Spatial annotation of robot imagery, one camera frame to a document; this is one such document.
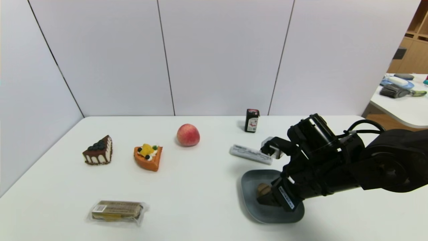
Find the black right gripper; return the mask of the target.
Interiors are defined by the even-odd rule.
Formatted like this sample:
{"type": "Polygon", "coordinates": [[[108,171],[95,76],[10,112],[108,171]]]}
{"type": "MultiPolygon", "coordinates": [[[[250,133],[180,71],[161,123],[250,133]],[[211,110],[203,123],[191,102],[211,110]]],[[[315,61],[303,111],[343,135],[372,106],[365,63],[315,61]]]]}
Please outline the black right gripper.
{"type": "Polygon", "coordinates": [[[271,189],[258,190],[256,199],[261,205],[282,206],[286,212],[295,212],[304,200],[326,195],[329,195],[329,188],[312,168],[295,172],[292,165],[287,164],[272,181],[271,189]]]}

